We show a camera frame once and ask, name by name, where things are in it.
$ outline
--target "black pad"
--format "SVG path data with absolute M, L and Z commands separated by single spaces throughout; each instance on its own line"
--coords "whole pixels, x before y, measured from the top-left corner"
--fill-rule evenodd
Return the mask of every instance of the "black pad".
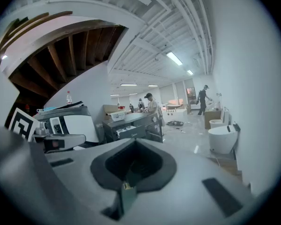
M 131 139 L 96 157 L 91 164 L 94 178 L 103 188 L 120 191 L 127 173 L 138 177 L 137 192 L 157 191 L 175 175 L 175 159 L 146 142 Z

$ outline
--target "dark clothing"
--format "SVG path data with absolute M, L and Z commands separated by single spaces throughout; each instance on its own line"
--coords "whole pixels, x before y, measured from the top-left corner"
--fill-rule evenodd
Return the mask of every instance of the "dark clothing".
M 199 97 L 200 97 L 200 111 L 198 115 L 201 115 L 203 112 L 203 115 L 205 114 L 205 108 L 206 108 L 206 102 L 205 102 L 205 97 L 206 97 L 206 91 L 202 90 L 199 92 Z

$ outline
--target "gray machine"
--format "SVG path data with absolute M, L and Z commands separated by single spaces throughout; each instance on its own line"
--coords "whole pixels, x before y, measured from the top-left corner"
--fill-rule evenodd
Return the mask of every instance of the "gray machine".
M 175 145 L 122 139 L 44 154 L 5 129 L 0 188 L 23 214 L 49 225 L 219 224 L 253 202 L 238 179 Z
M 87 106 L 53 109 L 38 113 L 34 118 L 44 122 L 50 134 L 83 134 L 90 146 L 99 143 Z
M 102 121 L 102 124 L 108 143 L 122 138 L 146 138 L 163 142 L 161 123 L 157 113 L 131 113 L 126 115 L 124 120 L 114 122 L 109 119 Z

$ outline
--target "bottle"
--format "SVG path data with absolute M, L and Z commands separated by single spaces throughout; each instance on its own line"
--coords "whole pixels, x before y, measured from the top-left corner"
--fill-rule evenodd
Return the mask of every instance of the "bottle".
M 70 95 L 70 91 L 67 92 L 67 104 L 72 104 L 72 97 Z

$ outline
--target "ceiling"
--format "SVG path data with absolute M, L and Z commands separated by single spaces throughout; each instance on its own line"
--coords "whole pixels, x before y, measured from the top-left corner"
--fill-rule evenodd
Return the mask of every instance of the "ceiling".
M 38 1 L 43 0 L 14 0 L 2 18 Z M 164 86 L 181 81 L 191 77 L 187 70 L 192 70 L 194 75 L 211 73 L 212 42 L 201 0 L 190 0 L 194 10 L 190 9 L 187 0 L 98 1 L 120 7 L 146 22 L 109 73 L 111 94 L 126 96 L 146 91 L 150 84 Z M 178 66 L 170 60 L 166 56 L 169 51 L 183 65 Z M 123 87 L 120 86 L 122 83 L 136 83 L 138 86 Z

